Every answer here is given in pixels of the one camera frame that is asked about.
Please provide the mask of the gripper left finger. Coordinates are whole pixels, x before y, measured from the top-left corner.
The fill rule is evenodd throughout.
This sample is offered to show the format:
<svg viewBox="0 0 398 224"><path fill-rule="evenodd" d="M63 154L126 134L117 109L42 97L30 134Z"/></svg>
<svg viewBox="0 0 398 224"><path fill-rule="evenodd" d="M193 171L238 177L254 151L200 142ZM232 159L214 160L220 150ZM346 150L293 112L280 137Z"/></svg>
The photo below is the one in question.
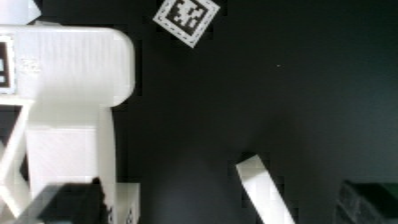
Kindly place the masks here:
<svg viewBox="0 0 398 224"><path fill-rule="evenodd" d="M106 224L99 179L47 185L12 224Z"/></svg>

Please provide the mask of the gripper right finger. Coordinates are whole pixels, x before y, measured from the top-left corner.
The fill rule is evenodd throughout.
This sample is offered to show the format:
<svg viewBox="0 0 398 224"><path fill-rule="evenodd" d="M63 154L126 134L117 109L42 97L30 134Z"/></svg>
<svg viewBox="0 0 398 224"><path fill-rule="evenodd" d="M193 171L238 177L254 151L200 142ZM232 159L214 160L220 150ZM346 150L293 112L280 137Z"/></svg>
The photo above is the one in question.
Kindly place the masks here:
<svg viewBox="0 0 398 224"><path fill-rule="evenodd" d="M341 183L333 224L398 224L398 183Z"/></svg>

